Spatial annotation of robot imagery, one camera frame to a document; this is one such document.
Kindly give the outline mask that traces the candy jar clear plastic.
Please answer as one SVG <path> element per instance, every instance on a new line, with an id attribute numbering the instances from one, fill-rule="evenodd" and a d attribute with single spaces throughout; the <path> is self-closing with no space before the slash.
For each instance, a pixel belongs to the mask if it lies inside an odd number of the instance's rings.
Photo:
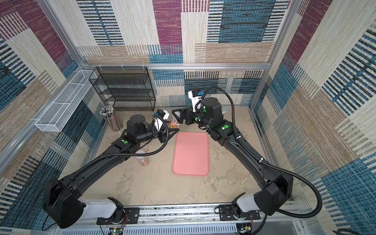
<path id="1" fill-rule="evenodd" d="M 176 128 L 180 128 L 180 124 L 177 120 L 173 119 L 170 123 L 169 123 L 169 128 L 171 129 L 176 129 Z"/>

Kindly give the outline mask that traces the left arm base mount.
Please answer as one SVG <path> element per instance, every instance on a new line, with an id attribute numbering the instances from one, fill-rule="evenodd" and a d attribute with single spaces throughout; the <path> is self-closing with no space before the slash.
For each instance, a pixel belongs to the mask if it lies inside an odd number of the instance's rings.
<path id="1" fill-rule="evenodd" d="M 97 225 L 137 224 L 140 208 L 119 208 L 109 218 L 98 218 Z"/>

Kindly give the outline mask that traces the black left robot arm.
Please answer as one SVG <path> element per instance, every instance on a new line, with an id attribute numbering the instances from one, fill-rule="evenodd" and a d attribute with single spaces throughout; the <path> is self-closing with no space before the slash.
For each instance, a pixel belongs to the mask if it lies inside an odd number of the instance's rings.
<path id="1" fill-rule="evenodd" d="M 161 152 L 178 128 L 169 128 L 164 112 L 154 113 L 152 123 L 143 115 L 133 115 L 127 128 L 101 155 L 75 172 L 51 178 L 45 184 L 43 210 L 61 229 L 77 222 L 89 204 L 80 201 L 83 193 L 115 166 L 131 157 L 148 157 Z"/>

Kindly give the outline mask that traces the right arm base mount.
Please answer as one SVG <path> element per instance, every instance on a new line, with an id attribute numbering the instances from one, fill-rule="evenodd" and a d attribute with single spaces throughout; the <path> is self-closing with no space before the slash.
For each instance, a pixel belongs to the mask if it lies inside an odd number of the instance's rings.
<path id="1" fill-rule="evenodd" d="M 221 204 L 215 207 L 214 212 L 219 214 L 221 221 L 233 220 L 260 220 L 260 214 L 257 211 L 243 212 L 235 205 Z"/>

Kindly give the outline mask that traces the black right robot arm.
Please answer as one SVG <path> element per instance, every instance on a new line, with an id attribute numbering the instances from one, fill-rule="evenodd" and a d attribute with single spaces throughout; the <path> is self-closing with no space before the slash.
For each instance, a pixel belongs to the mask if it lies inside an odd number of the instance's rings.
<path id="1" fill-rule="evenodd" d="M 223 117 L 218 99 L 204 99 L 201 111 L 186 107 L 175 109 L 172 114 L 180 124 L 196 123 L 205 129 L 213 140 L 235 155 L 256 180 L 260 191 L 254 194 L 242 193 L 232 201 L 236 219 L 245 217 L 249 211 L 262 211 L 268 216 L 275 212 L 287 213 L 281 206 L 291 197 L 292 176 L 273 168 L 247 142 L 233 122 Z"/>

